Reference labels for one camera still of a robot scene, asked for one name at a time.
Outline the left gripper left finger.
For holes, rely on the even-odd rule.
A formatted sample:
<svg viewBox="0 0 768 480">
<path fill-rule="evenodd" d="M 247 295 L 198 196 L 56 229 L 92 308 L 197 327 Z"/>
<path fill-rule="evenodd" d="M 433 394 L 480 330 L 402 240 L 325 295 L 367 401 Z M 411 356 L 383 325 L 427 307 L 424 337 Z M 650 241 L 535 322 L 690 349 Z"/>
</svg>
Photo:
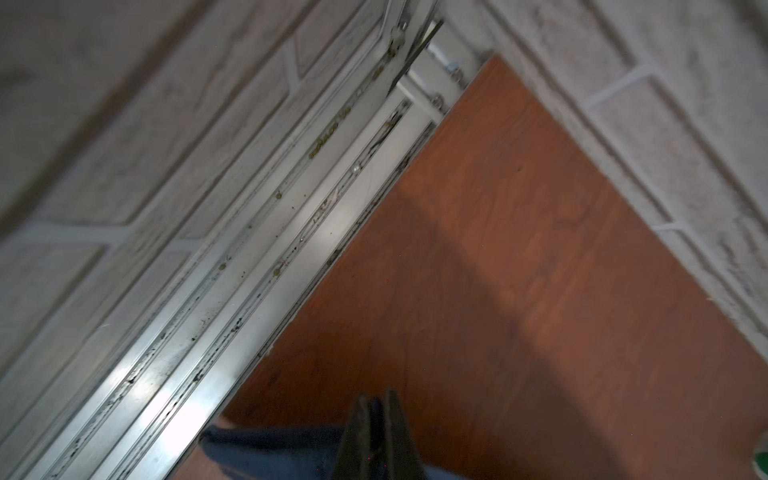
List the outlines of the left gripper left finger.
<svg viewBox="0 0 768 480">
<path fill-rule="evenodd" d="M 371 408 L 367 397 L 353 404 L 337 451 L 331 478 L 333 480 L 365 480 L 370 478 Z"/>
</svg>

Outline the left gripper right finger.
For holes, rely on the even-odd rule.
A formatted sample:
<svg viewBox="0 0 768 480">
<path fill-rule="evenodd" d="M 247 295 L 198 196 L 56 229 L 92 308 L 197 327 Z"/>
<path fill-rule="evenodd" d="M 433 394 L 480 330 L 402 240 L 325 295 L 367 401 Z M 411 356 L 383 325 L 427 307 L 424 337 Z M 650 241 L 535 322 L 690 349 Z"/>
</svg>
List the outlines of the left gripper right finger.
<svg viewBox="0 0 768 480">
<path fill-rule="evenodd" d="M 425 468 L 410 432 L 407 416 L 394 390 L 381 399 L 381 479 L 424 479 Z"/>
</svg>

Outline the blue denim trousers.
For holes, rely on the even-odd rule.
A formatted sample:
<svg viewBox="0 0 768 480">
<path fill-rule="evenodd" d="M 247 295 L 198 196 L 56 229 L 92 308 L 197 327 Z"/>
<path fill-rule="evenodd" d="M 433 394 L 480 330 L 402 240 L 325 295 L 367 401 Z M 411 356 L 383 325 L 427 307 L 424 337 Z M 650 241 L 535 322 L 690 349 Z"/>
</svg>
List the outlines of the blue denim trousers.
<svg viewBox="0 0 768 480">
<path fill-rule="evenodd" d="M 210 427 L 200 446 L 232 479 L 330 479 L 344 433 L 340 425 Z"/>
</svg>

